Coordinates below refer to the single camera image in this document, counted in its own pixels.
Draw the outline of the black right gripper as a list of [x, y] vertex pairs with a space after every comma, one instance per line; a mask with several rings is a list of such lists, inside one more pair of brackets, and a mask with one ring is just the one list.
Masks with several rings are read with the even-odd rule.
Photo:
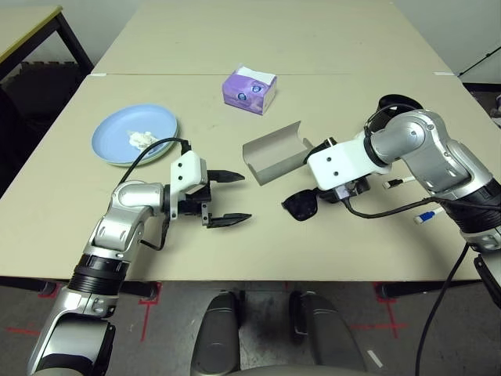
[[[332, 147], [332, 145], [332, 137], [324, 139], [319, 145], [314, 146], [312, 149], [310, 149], [310, 151], [306, 154], [303, 163], [306, 164], [308, 162], [308, 159], [313, 154], [316, 154], [321, 150], [325, 150], [326, 148]], [[320, 198], [325, 202], [336, 204], [343, 199], [358, 196], [368, 190], [370, 190], [368, 179], [363, 176], [361, 178], [347, 182], [341, 186], [334, 187], [333, 189], [321, 191]]]

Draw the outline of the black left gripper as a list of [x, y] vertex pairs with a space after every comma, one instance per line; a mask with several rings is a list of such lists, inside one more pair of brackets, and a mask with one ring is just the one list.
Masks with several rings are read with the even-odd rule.
[[[217, 183], [234, 183], [245, 180], [245, 177], [237, 172], [227, 170], [208, 170], [207, 181]], [[209, 212], [211, 203], [211, 188], [207, 183], [197, 192], [186, 194], [178, 201], [178, 213], [180, 215], [194, 215], [200, 217], [202, 225], [208, 229], [222, 228], [236, 225], [251, 218], [247, 213], [229, 213], [221, 217], [213, 217]]]

